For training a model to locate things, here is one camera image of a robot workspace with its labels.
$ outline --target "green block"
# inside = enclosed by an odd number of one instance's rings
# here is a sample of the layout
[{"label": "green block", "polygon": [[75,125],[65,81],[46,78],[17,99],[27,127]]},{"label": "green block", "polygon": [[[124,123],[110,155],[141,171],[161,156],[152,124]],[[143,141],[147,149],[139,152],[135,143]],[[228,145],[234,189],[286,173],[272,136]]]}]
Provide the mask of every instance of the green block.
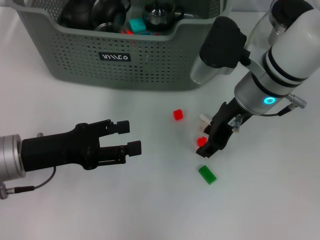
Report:
[{"label": "green block", "polygon": [[215,180],[217,180],[216,176],[210,171],[210,169],[206,165],[199,169],[199,173],[209,185],[211,185]]}]

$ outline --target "gray plastic basket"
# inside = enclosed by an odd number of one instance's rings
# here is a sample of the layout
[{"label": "gray plastic basket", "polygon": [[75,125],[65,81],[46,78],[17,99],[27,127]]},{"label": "gray plastic basket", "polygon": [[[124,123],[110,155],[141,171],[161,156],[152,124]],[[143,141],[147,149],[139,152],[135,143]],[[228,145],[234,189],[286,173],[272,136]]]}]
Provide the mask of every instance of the gray plastic basket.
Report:
[{"label": "gray plastic basket", "polygon": [[[141,0],[131,0],[127,19],[141,17]],[[180,0],[203,19],[183,19],[169,35],[127,35],[71,29],[57,20],[68,0],[6,0],[15,9],[50,72],[63,81],[141,90],[197,88],[190,70],[217,16],[227,16],[231,0]],[[113,59],[130,54],[131,61]]]}]

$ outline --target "small plastic block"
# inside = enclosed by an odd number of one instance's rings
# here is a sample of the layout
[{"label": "small plastic block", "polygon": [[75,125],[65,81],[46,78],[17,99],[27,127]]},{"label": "small plastic block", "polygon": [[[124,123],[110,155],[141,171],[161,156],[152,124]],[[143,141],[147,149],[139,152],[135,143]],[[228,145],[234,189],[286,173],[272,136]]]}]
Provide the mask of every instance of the small plastic block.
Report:
[{"label": "small plastic block", "polygon": [[210,171],[210,169],[206,165],[199,169],[199,173],[209,185],[211,185],[214,181],[217,180],[216,176]]},{"label": "small plastic block", "polygon": [[181,109],[173,111],[173,117],[176,121],[179,121],[184,118],[184,113]]},{"label": "small plastic block", "polygon": [[134,18],[129,21],[132,32],[138,33],[146,30],[146,25],[142,18]]},{"label": "small plastic block", "polygon": [[205,136],[202,136],[197,139],[196,144],[198,145],[198,147],[202,147],[206,144],[207,141],[208,139]]}]

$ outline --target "basket logo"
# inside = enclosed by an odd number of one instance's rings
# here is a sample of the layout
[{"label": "basket logo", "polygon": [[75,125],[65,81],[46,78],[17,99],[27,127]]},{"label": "basket logo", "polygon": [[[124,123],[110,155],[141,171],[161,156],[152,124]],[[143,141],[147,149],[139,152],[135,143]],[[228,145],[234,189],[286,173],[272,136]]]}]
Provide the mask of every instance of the basket logo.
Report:
[{"label": "basket logo", "polygon": [[99,52],[99,57],[102,61],[131,62],[129,53]]}]

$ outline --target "red block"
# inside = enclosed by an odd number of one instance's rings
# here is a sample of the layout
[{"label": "red block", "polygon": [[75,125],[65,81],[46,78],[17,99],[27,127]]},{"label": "red block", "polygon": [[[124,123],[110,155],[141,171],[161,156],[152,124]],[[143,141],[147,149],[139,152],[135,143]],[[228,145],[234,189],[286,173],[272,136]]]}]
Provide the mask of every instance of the red block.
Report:
[{"label": "red block", "polygon": [[184,113],[181,109],[173,111],[173,117],[176,121],[179,121],[184,118]]},{"label": "red block", "polygon": [[206,144],[206,142],[208,141],[208,139],[206,137],[199,137],[198,140],[196,141],[196,144],[198,145],[198,147],[202,147],[203,145]]}]

